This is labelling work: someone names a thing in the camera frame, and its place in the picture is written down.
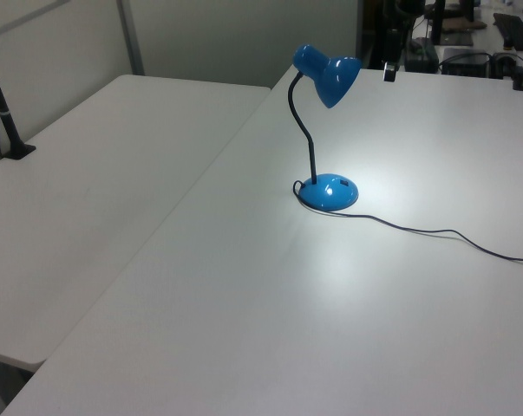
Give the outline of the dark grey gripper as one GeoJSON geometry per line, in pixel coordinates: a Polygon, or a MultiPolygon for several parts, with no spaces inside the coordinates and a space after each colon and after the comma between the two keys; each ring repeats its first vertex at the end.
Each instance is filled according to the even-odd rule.
{"type": "Polygon", "coordinates": [[[402,57],[406,37],[404,28],[392,28],[386,31],[386,63],[383,68],[384,81],[396,81],[398,63],[402,57]]]}

